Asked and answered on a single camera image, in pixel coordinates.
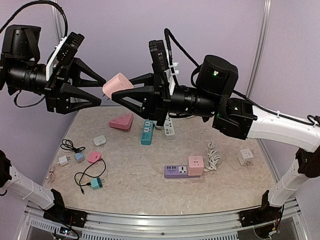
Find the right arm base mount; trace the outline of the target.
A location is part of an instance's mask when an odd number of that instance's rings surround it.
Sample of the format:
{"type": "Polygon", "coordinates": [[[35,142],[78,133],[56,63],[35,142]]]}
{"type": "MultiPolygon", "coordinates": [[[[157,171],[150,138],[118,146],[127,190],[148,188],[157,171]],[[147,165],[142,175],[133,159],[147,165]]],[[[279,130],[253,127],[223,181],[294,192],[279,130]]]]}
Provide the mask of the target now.
{"type": "Polygon", "coordinates": [[[279,220],[282,216],[282,207],[273,207],[267,203],[257,208],[242,210],[238,215],[241,226],[249,227],[279,220]]]}

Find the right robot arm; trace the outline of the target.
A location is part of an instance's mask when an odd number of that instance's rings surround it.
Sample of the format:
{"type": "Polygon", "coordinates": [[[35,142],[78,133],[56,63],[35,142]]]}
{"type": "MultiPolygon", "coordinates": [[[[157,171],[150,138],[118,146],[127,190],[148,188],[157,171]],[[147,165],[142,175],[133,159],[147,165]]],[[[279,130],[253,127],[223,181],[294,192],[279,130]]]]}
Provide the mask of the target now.
{"type": "Polygon", "coordinates": [[[166,117],[212,120],[222,134],[236,139],[263,139],[298,148],[290,169],[263,195],[256,218],[266,222],[308,179],[320,175],[320,118],[306,119],[267,109],[235,90],[238,69],[227,60],[206,55],[196,63],[191,86],[180,85],[172,57],[177,40],[169,29],[165,39],[149,43],[153,73],[130,80],[131,87],[109,94],[116,103],[146,120],[163,125],[166,117]]]}

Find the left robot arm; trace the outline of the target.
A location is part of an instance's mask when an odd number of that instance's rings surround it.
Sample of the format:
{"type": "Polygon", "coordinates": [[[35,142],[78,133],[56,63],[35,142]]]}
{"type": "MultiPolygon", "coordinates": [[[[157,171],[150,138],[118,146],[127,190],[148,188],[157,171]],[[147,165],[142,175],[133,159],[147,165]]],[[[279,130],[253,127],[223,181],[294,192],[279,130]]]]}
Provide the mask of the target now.
{"type": "MultiPolygon", "coordinates": [[[[9,95],[17,97],[27,91],[43,96],[47,110],[62,115],[100,106],[101,99],[85,88],[101,87],[106,81],[76,57],[84,40],[82,34],[65,31],[47,63],[42,64],[39,26],[17,25],[8,20],[0,31],[4,34],[0,85],[7,87],[9,95]]],[[[61,223],[70,218],[58,191],[22,175],[4,153],[0,155],[0,187],[35,203],[44,212],[49,211],[61,223]]]]}

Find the purple power strip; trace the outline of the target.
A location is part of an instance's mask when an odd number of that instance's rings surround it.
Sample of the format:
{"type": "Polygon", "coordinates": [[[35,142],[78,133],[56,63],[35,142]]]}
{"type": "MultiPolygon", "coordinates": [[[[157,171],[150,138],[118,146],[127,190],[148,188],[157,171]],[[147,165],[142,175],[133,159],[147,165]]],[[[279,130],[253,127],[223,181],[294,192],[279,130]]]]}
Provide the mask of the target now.
{"type": "Polygon", "coordinates": [[[187,165],[165,165],[164,166],[164,178],[165,179],[195,179],[199,178],[202,173],[203,167],[196,168],[198,173],[196,175],[188,175],[187,165]]]}

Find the white power strip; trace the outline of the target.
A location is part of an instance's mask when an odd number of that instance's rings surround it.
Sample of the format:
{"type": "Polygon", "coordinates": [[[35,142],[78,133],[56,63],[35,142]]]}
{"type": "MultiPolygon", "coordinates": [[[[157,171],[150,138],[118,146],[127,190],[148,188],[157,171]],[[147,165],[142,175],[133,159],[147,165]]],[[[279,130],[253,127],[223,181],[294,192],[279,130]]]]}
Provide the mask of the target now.
{"type": "Polygon", "coordinates": [[[173,122],[170,117],[167,117],[163,125],[164,137],[166,140],[174,140],[176,138],[173,122]]]}

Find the white cube socket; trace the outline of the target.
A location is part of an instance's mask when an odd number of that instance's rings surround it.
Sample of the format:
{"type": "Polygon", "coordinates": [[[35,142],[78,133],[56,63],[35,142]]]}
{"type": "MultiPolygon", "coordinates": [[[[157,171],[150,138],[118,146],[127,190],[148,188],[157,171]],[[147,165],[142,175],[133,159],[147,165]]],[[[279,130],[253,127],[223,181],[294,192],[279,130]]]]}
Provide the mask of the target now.
{"type": "Polygon", "coordinates": [[[241,166],[249,166],[254,159],[254,155],[249,148],[241,149],[237,156],[237,159],[241,166]]]}

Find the beige pink charger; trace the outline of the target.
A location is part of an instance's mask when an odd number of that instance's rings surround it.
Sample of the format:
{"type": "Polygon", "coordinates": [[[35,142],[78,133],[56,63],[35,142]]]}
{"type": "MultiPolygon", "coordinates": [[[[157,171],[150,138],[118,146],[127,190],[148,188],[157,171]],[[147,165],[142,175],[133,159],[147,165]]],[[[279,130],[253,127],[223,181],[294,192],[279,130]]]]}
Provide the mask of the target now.
{"type": "Polygon", "coordinates": [[[129,79],[119,72],[102,86],[102,92],[111,99],[113,93],[133,88],[134,86],[129,79]]]}

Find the pink cube socket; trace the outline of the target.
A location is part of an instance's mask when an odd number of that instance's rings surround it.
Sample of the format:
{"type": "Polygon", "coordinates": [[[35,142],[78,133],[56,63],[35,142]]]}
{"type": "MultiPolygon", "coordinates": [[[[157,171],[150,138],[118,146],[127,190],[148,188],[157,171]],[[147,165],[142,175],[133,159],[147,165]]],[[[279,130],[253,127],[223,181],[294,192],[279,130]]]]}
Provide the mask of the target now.
{"type": "Polygon", "coordinates": [[[200,177],[204,172],[204,161],[202,156],[189,156],[187,173],[189,177],[200,177]]]}

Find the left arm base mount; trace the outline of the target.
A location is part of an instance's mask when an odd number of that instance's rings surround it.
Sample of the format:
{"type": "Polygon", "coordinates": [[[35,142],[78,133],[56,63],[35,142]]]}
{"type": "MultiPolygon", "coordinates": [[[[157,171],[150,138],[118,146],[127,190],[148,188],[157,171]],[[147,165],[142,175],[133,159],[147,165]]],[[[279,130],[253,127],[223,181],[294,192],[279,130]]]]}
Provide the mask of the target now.
{"type": "Polygon", "coordinates": [[[47,220],[78,228],[84,228],[88,216],[85,211],[70,208],[64,211],[43,210],[43,212],[43,217],[47,220]]]}

